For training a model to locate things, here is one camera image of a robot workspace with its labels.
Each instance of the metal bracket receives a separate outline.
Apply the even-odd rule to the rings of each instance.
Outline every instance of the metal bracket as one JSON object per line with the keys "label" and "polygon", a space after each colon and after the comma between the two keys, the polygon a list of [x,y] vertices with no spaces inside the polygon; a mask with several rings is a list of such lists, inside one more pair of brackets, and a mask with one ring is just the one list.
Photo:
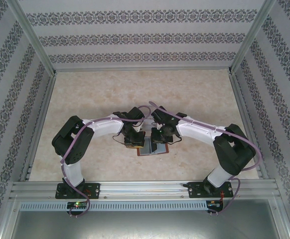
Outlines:
{"label": "metal bracket", "polygon": [[224,198],[232,198],[233,189],[231,187],[230,182],[225,182],[221,187],[213,193],[213,195],[209,195],[204,190],[203,182],[189,182],[187,184],[183,184],[184,187],[188,188],[189,198],[221,198],[221,193],[224,193]]}
{"label": "metal bracket", "polygon": [[[98,199],[100,195],[99,183],[85,183],[83,186],[83,192],[89,197],[89,199]],[[55,193],[56,199],[84,199],[84,197],[77,192],[73,192],[69,189],[69,186],[64,183],[59,183]]]}

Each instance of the marble-patterned surface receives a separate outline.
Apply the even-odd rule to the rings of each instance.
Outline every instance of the marble-patterned surface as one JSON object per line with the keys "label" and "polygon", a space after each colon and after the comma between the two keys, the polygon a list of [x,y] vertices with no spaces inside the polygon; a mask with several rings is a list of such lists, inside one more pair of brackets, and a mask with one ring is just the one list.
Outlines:
{"label": "marble-patterned surface", "polygon": [[[71,116],[97,119],[148,101],[206,123],[242,127],[226,70],[58,73],[30,181],[62,179],[51,141]],[[190,138],[170,145],[168,154],[138,157],[111,135],[94,139],[81,162],[89,181],[199,180],[218,165],[213,147]],[[239,177],[258,175],[254,169]]]}

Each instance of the black bracket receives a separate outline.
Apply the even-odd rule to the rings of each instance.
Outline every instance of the black bracket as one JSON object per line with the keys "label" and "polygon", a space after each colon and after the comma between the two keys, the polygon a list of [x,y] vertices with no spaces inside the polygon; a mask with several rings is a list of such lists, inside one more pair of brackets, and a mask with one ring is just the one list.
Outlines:
{"label": "black bracket", "polygon": [[188,182],[183,186],[188,188],[189,198],[221,198],[221,193],[223,193],[223,198],[234,196],[230,182],[225,182],[212,195],[204,189],[204,182]]}
{"label": "black bracket", "polygon": [[[100,195],[99,183],[85,183],[84,181],[76,188],[89,197],[89,199],[98,199]],[[67,183],[59,183],[55,193],[56,199],[85,199],[81,194],[74,191]]]}

